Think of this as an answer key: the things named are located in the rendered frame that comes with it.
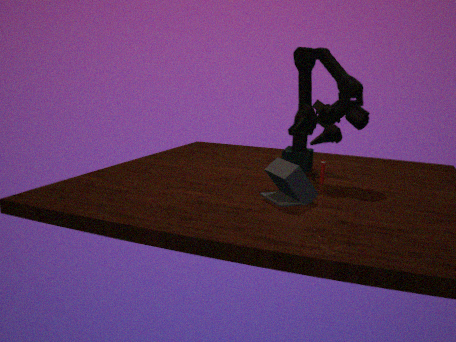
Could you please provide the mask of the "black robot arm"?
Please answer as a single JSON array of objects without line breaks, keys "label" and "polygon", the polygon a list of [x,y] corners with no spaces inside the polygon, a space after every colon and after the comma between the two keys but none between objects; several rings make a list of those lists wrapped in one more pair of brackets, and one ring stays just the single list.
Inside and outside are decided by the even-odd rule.
[{"label": "black robot arm", "polygon": [[[317,100],[312,106],[312,76],[311,71],[315,61],[319,60],[337,82],[339,99],[333,104],[336,105],[342,116],[345,116],[357,130],[363,129],[368,124],[369,113],[362,107],[363,104],[363,85],[354,77],[347,74],[343,67],[333,57],[328,48],[308,48],[298,47],[294,52],[294,62],[299,72],[299,89],[298,89],[298,111],[294,116],[294,124],[288,129],[289,135],[293,135],[293,146],[291,151],[307,152],[307,135],[312,135],[313,130],[318,125],[315,121],[295,131],[296,125],[302,117],[302,110],[305,104],[315,108],[326,118],[326,122],[333,116],[335,109],[327,104]],[[356,100],[351,101],[351,98]],[[328,121],[327,121],[328,120]]]}]

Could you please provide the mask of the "red peg with white band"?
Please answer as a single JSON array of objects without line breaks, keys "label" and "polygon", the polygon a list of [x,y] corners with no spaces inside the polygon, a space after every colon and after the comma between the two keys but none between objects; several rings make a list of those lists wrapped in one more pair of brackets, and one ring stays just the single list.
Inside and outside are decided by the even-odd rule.
[{"label": "red peg with white band", "polygon": [[321,160],[320,184],[324,184],[325,163],[326,160]]}]

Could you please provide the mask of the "dark grey sloped panel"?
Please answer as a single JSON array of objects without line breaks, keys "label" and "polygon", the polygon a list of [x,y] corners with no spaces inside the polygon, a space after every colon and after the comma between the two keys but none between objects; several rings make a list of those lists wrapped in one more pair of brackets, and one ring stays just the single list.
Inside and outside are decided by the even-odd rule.
[{"label": "dark grey sloped panel", "polygon": [[299,165],[277,157],[264,170],[280,192],[260,195],[279,207],[308,205],[319,195]]}]

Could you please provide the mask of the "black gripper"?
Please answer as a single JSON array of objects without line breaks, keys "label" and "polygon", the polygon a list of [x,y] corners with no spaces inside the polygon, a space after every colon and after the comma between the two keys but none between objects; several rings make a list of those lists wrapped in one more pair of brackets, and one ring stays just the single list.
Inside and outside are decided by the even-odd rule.
[{"label": "black gripper", "polygon": [[[329,104],[328,104],[329,105]],[[325,142],[336,142],[338,143],[342,139],[342,134],[340,129],[334,125],[335,122],[341,122],[340,119],[343,117],[340,109],[332,104],[329,105],[335,109],[333,116],[330,118],[328,122],[326,122],[326,117],[323,116],[321,113],[318,113],[318,116],[315,114],[314,109],[305,104],[301,107],[302,117],[300,118],[299,122],[296,125],[295,131],[302,129],[303,127],[311,124],[311,122],[316,122],[320,126],[322,126],[325,130],[321,134],[319,134],[316,138],[314,138],[310,145],[325,143]]]}]

